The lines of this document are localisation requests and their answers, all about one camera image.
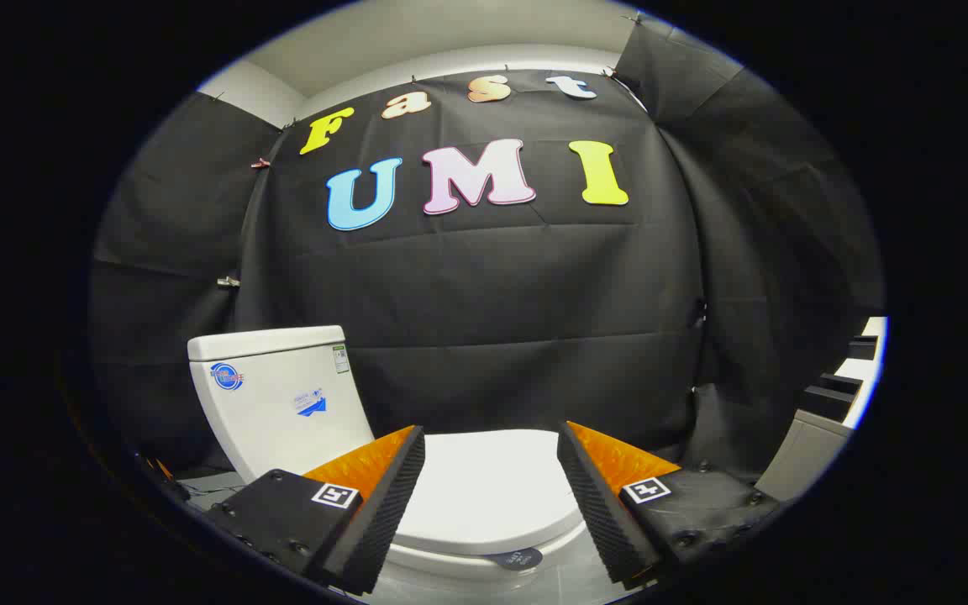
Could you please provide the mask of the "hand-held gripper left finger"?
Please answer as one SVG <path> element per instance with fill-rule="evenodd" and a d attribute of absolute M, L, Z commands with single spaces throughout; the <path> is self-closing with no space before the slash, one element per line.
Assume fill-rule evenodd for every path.
<path fill-rule="evenodd" d="M 323 588 L 374 590 L 426 459 L 407 426 L 296 474 L 272 470 L 214 504 L 207 522 L 259 558 Z"/>

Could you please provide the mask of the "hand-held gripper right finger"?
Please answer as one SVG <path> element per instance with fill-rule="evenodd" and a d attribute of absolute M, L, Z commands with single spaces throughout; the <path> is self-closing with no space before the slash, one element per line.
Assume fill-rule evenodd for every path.
<path fill-rule="evenodd" d="M 557 459 L 608 578 L 626 588 L 679 581 L 727 560 L 783 504 L 709 463 L 682 467 L 565 421 Z"/>

